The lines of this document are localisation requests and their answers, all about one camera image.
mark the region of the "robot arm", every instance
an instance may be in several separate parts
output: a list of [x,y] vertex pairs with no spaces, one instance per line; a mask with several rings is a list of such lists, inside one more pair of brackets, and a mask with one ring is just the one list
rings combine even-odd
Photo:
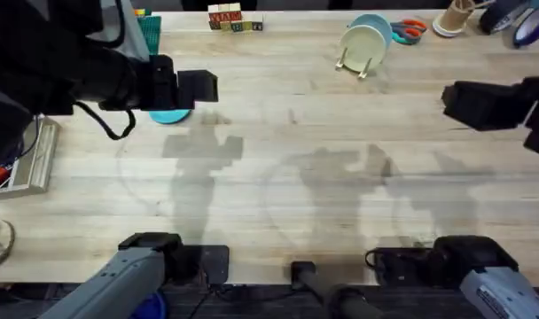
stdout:
[[[99,0],[44,1],[48,17],[28,0],[0,0],[0,164],[34,116],[72,115],[73,105],[86,111],[80,100],[129,113],[131,127],[133,109],[193,109],[195,101],[217,101],[216,76],[206,70],[176,74],[167,56],[131,58],[114,41],[90,39],[104,28]],[[127,32],[129,26],[121,19],[121,35],[141,34]]]
[[433,248],[376,248],[381,285],[458,289],[488,319],[539,318],[539,296],[518,263],[488,237],[439,237]]
[[[218,266],[222,273],[228,274],[228,247],[209,247],[208,255],[223,252],[219,257],[225,255],[226,263],[219,262]],[[140,303],[164,283],[184,284],[204,270],[199,264],[205,258],[201,258],[197,248],[208,249],[184,246],[176,234],[135,234],[119,245],[117,254],[96,275],[39,318],[129,318]]]
[[130,247],[86,283],[41,315],[40,319],[129,318],[165,281],[162,252]]

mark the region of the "black mount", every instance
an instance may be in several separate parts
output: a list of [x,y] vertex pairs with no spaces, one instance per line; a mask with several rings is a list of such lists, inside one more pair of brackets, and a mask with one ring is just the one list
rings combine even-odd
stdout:
[[517,128],[527,119],[524,146],[539,153],[539,76],[512,86],[457,81],[441,98],[446,115],[479,131]]
[[175,284],[187,284],[203,273],[208,284],[228,280],[230,249],[226,245],[183,245],[177,234],[136,233],[118,245],[118,250],[149,247],[165,256],[165,278]]
[[433,248],[376,248],[372,269],[380,285],[457,289],[471,271],[518,263],[493,239],[479,236],[439,237]]

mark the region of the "butcher block tabletop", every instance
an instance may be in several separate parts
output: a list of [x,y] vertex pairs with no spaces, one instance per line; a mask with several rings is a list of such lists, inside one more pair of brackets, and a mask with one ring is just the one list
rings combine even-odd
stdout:
[[[476,132],[442,114],[457,80],[539,75],[539,42],[427,31],[392,43],[363,81],[335,70],[363,12],[265,12],[262,32],[211,31],[206,12],[162,13],[160,53],[175,70],[218,76],[220,102],[160,125],[137,112],[110,140],[84,112],[61,125],[49,191],[0,201],[16,230],[0,282],[83,282],[136,232],[227,245],[229,282],[286,284],[291,261],[335,281],[375,284],[363,255],[440,236],[494,238],[539,286],[539,155],[527,130]],[[380,12],[388,20],[440,11]],[[116,131],[125,113],[100,113]]]

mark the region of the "cable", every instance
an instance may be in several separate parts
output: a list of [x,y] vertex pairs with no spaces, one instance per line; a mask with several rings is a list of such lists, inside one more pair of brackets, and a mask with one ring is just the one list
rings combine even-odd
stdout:
[[33,143],[31,145],[29,145],[29,147],[24,152],[22,152],[20,156],[17,157],[16,160],[26,156],[29,152],[31,152],[31,150],[33,150],[33,148],[37,144],[38,140],[39,140],[39,115],[36,115],[36,117],[35,117],[35,139],[33,140]]
[[92,111],[91,108],[89,108],[88,105],[85,105],[83,102],[80,102],[80,101],[74,102],[74,105],[77,105],[80,108],[82,108],[84,112],[86,112],[92,119],[98,122],[98,124],[100,124],[100,126],[104,129],[108,137],[112,138],[114,141],[120,140],[128,136],[131,130],[134,129],[134,127],[136,126],[136,117],[134,116],[133,112],[131,112],[130,109],[126,110],[126,113],[128,114],[128,118],[129,118],[129,124],[121,133],[121,135],[118,136],[116,133],[112,131],[112,129],[108,126],[108,124],[106,124],[106,122],[102,120],[100,116],[98,116],[98,114],[96,114],[94,111]]
[[87,38],[89,42],[109,49],[117,48],[124,43],[124,38],[126,37],[126,17],[124,17],[124,9],[121,4],[121,0],[115,0],[115,2],[116,7],[118,8],[118,17],[120,19],[120,33],[118,34],[118,37],[112,41],[101,41]]
[[369,250],[368,252],[366,252],[366,254],[364,255],[364,262],[366,262],[366,266],[368,266],[368,268],[376,271],[376,270],[379,270],[376,265],[373,265],[372,263],[370,263],[370,261],[368,260],[368,256],[370,256],[371,254],[373,253],[377,253],[378,250],[377,249],[372,249],[372,250]]
[[199,312],[200,306],[202,306],[202,304],[205,303],[205,301],[207,301],[208,297],[210,297],[211,294],[213,294],[213,291],[211,289],[208,289],[208,292],[199,301],[197,306],[195,306],[195,308],[191,311],[191,314],[189,315],[188,319],[192,319],[197,314],[197,312]]

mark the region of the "tape roll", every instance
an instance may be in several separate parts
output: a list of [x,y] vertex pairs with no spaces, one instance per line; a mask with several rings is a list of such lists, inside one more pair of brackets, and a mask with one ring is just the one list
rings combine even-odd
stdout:
[[482,14],[479,27],[487,35],[502,31],[531,5],[530,0],[498,0]]
[[530,13],[518,26],[513,36],[516,48],[529,45],[539,40],[539,8]]

